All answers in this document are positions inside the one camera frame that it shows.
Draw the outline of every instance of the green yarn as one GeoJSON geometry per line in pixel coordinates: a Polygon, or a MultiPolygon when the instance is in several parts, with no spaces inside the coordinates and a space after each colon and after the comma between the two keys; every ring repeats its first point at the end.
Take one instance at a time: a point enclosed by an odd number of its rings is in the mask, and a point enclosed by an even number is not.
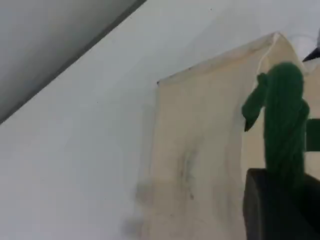
{"type": "Polygon", "coordinates": [[[265,106],[266,170],[278,179],[294,201],[299,201],[305,176],[305,133],[310,111],[302,98],[303,74],[293,63],[283,62],[257,78],[258,86],[242,107],[245,131],[253,126],[265,106]]]}

